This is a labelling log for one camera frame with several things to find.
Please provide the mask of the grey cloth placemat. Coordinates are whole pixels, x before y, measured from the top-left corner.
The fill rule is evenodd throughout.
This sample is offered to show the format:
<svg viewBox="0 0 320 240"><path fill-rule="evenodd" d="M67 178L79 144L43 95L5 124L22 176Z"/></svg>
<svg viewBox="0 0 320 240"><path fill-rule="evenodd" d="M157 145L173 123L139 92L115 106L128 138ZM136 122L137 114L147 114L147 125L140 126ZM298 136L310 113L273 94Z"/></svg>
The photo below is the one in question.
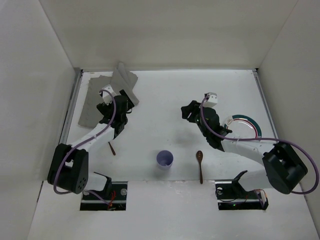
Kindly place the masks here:
<svg viewBox="0 0 320 240"><path fill-rule="evenodd" d="M118 63L118 66L113 70L112 76L100 75L99 77L91 78L78 124L81 127L93 129L103 118L103 115L97 109L97 105L104 102L99 91L107 85L112 87L113 96L119 95L120 91L123 90L131 100L132 105L137 106L139 100L133 93L137 81L137 75L128 71L122 62Z"/></svg>

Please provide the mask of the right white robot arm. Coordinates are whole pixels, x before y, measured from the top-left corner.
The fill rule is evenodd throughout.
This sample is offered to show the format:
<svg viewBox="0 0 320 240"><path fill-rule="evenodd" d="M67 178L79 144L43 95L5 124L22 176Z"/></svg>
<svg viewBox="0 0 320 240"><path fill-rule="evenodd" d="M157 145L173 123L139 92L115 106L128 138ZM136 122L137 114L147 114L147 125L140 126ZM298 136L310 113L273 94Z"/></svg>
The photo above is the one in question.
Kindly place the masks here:
<svg viewBox="0 0 320 240"><path fill-rule="evenodd" d="M182 118L195 123L208 144L221 152L233 153L253 160L265 169L267 182L282 194L290 194L308 173L308 169L290 144L260 140L241 141L222 125L215 109L193 100L181 107Z"/></svg>

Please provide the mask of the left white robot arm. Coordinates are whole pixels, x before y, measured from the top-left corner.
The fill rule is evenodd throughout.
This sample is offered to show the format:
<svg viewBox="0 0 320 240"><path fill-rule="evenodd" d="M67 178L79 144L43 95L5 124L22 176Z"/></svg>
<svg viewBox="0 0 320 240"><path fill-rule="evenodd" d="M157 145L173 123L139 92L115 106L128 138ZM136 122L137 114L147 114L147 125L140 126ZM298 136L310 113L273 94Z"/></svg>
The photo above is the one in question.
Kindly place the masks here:
<svg viewBox="0 0 320 240"><path fill-rule="evenodd" d="M103 102L96 107L102 119L96 127L72 144L60 143L55 148L47 181L58 195L107 191L108 177L90 171L90 153L108 145L124 130L134 104L125 90L116 93L110 85L99 94Z"/></svg>

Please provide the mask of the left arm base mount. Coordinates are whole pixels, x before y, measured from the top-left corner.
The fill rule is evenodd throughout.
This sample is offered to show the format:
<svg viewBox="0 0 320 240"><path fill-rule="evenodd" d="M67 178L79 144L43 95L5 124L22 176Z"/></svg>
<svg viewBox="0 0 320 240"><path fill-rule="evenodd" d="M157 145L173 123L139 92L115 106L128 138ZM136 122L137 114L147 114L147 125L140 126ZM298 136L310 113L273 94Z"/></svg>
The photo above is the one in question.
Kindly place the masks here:
<svg viewBox="0 0 320 240"><path fill-rule="evenodd" d="M113 181L106 177L102 191L91 190L81 197L80 211L125 211L127 207L128 182Z"/></svg>

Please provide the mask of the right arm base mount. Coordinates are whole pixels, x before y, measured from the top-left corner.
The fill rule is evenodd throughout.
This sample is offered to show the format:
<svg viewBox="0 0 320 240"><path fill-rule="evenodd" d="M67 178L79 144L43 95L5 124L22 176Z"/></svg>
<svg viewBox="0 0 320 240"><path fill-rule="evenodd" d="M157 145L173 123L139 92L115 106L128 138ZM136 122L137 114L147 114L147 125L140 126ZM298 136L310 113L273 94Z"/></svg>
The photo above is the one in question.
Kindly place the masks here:
<svg viewBox="0 0 320 240"><path fill-rule="evenodd" d="M233 179L215 180L215 196L220 211L262 210L269 206L269 200L263 189L246 191L239 183L248 171L240 172Z"/></svg>

